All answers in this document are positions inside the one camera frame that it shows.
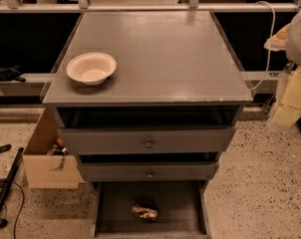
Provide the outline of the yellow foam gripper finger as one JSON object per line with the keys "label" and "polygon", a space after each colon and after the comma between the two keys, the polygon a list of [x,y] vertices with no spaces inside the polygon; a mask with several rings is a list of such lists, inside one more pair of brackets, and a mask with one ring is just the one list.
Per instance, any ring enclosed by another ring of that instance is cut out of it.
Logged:
{"label": "yellow foam gripper finger", "polygon": [[279,76],[275,99],[267,127],[270,130],[285,130],[301,118],[301,66]]}
{"label": "yellow foam gripper finger", "polygon": [[286,39],[290,25],[287,24],[281,28],[276,34],[272,35],[264,44],[264,48],[277,52],[286,50]]}

